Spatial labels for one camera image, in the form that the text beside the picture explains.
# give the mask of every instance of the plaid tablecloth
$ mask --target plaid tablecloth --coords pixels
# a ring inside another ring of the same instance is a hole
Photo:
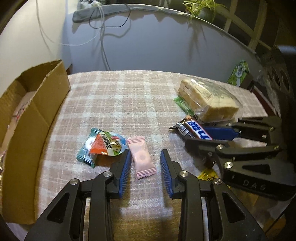
[[[93,169],[75,157],[90,129],[97,127],[126,138],[145,136],[157,169],[155,175],[138,180],[132,163],[123,199],[111,201],[115,240],[177,240],[181,201],[171,200],[165,191],[160,151],[168,149],[172,160],[196,176],[204,169],[201,160],[185,151],[180,137],[169,131],[170,126],[185,116],[173,101],[177,96],[175,87],[182,78],[190,77],[156,71],[95,71],[70,75],[72,90],[51,126],[40,160],[36,217],[70,179],[92,179],[109,169],[108,162],[99,163]],[[266,115],[252,93],[218,83],[243,103],[243,116]]]

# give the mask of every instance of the metal screw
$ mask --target metal screw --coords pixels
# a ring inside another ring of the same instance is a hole
[[[182,171],[182,172],[180,172],[180,176],[181,177],[187,177],[188,176],[188,172]]]
[[[220,184],[222,183],[222,180],[219,179],[219,178],[215,178],[215,179],[214,179],[214,183],[215,183],[216,185],[220,185]]]
[[[224,164],[224,167],[226,169],[230,169],[230,168],[232,168],[232,166],[233,166],[233,163],[231,161],[225,162],[225,164]]]
[[[71,185],[76,185],[78,182],[79,182],[79,180],[77,178],[73,178],[70,180]]]
[[[106,171],[103,173],[104,177],[111,177],[112,176],[112,172],[110,171]]]
[[[218,146],[216,146],[216,148],[218,149],[218,150],[221,150],[222,148],[223,148],[224,146],[223,145],[218,145]]]

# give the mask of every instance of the pink candy wrapper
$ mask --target pink candy wrapper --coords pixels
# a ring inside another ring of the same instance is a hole
[[[126,140],[135,162],[137,178],[148,177],[156,173],[156,168],[149,155],[145,137],[138,136]]]

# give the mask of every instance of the black speaker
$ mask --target black speaker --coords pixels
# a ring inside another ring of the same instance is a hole
[[[261,58],[267,98],[282,119],[289,161],[296,163],[296,47],[274,46]]]

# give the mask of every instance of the green snack packet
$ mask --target green snack packet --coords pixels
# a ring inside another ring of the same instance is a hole
[[[195,116],[194,112],[188,107],[188,104],[185,100],[183,100],[182,97],[178,96],[177,98],[174,99],[174,102],[176,102],[176,104],[181,107],[181,109],[190,116]]]
[[[248,63],[245,60],[240,60],[236,65],[227,83],[235,86],[240,86],[247,74],[250,73]]]

